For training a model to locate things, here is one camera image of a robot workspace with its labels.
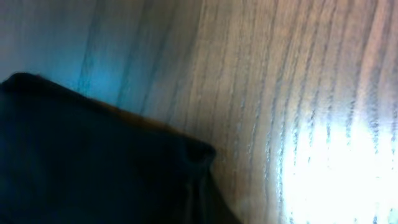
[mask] black fabric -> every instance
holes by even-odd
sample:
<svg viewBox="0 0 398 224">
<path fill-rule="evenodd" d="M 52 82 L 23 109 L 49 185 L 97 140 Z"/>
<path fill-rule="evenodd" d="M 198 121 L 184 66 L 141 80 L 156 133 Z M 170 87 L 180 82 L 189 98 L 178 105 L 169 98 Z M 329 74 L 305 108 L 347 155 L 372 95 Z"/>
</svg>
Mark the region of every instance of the black fabric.
<svg viewBox="0 0 398 224">
<path fill-rule="evenodd" d="M 34 75 L 0 85 L 0 223 L 237 223 L 214 156 Z"/>
</svg>

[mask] wood grain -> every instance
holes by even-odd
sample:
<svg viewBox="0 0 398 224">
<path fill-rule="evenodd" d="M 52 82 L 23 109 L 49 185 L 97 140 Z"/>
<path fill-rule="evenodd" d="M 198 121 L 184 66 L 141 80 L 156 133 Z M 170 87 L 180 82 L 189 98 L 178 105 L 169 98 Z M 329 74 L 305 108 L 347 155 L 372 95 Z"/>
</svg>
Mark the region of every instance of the wood grain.
<svg viewBox="0 0 398 224">
<path fill-rule="evenodd" d="M 212 143 L 243 223 L 398 222 L 395 0 L 0 0 L 40 73 Z"/>
</svg>

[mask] wooden surface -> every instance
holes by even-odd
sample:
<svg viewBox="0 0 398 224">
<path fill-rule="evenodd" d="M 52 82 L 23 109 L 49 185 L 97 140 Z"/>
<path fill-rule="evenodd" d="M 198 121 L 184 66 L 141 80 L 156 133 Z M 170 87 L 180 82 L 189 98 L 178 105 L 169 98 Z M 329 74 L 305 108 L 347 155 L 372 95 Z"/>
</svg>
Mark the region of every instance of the wooden surface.
<svg viewBox="0 0 398 224">
<path fill-rule="evenodd" d="M 395 0 L 0 0 L 40 73 L 212 143 L 243 223 L 398 223 Z"/>
</svg>

